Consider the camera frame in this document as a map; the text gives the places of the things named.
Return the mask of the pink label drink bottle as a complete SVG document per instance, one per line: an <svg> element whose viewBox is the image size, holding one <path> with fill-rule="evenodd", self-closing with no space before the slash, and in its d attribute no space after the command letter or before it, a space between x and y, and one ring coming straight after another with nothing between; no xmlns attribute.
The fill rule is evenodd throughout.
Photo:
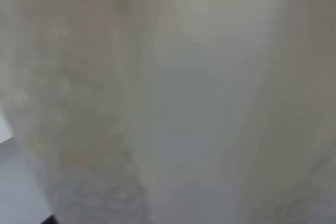
<svg viewBox="0 0 336 224"><path fill-rule="evenodd" d="M1 0L1 109L59 223L335 223L335 0Z"/></svg>

